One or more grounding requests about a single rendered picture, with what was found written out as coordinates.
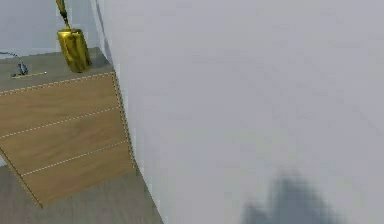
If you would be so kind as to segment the small grey desk object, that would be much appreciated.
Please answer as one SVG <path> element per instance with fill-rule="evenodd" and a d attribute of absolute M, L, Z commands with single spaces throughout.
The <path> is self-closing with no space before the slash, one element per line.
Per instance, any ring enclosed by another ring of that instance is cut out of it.
<path fill-rule="evenodd" d="M 18 64 L 19 73 L 17 74 L 18 76 L 25 76 L 28 74 L 27 66 L 24 64 L 24 62 L 21 60 L 21 58 L 17 54 L 11 53 L 11 52 L 1 52 L 1 55 L 10 55 L 19 60 L 19 64 Z"/>

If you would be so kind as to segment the brown wooden chest of drawers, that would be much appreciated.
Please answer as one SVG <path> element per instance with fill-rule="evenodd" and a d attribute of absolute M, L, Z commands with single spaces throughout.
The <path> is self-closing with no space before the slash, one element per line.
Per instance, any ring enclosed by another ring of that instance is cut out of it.
<path fill-rule="evenodd" d="M 134 170 L 118 79 L 99 48 L 92 66 L 69 70 L 59 52 L 0 57 L 0 159 L 39 205 Z"/>

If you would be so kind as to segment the yellow pencil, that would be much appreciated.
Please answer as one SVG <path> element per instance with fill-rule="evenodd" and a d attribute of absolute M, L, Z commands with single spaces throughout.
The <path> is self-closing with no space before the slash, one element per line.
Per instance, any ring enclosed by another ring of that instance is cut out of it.
<path fill-rule="evenodd" d="M 34 77 L 34 76 L 39 76 L 39 75 L 45 75 L 47 72 L 38 72 L 38 73 L 31 73 L 31 74 L 12 74 L 10 77 L 12 79 L 21 79 L 21 78 L 26 78 L 26 77 Z"/>

